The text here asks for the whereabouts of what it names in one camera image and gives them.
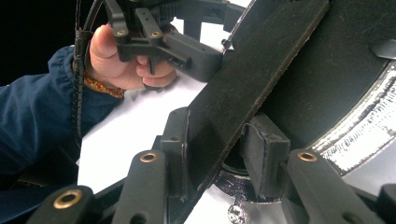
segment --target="blue sleeve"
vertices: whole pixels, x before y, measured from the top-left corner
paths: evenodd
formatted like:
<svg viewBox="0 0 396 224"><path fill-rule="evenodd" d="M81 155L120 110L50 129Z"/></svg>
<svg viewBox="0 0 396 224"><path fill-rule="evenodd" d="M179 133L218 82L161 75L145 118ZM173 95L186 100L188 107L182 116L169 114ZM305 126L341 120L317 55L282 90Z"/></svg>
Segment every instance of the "blue sleeve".
<svg viewBox="0 0 396 224"><path fill-rule="evenodd" d="M0 88L0 174L15 175L73 135L73 48L58 50L49 73ZM104 119L121 99L84 87L82 131Z"/></svg>

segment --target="person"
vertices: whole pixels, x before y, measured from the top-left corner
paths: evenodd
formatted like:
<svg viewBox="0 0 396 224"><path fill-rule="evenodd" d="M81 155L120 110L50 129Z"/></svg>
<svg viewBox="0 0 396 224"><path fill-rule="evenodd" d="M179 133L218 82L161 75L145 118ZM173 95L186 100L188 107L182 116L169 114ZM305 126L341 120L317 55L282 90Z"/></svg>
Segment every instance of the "person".
<svg viewBox="0 0 396 224"><path fill-rule="evenodd" d="M24 76L0 88L0 174L15 175L32 166L73 135L73 47L59 49L49 72ZM119 60L112 28L99 27L90 45L84 75L81 130L86 133L122 101L125 90L164 87L176 77L166 61L149 73L147 56Z"/></svg>

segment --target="human hand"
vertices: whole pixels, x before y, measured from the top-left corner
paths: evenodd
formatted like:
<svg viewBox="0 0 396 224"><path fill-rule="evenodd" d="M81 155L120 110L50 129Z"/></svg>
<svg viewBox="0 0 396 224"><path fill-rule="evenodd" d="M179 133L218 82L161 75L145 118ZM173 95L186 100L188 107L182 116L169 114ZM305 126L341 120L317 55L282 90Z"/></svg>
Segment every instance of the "human hand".
<svg viewBox="0 0 396 224"><path fill-rule="evenodd" d="M156 72L153 76L149 71L148 56L136 56L128 63L121 62L112 28L107 25L102 25L95 31L90 55L88 75L110 89L142 89L144 84L165 87L177 75L176 70L167 61L162 61L155 65Z"/></svg>

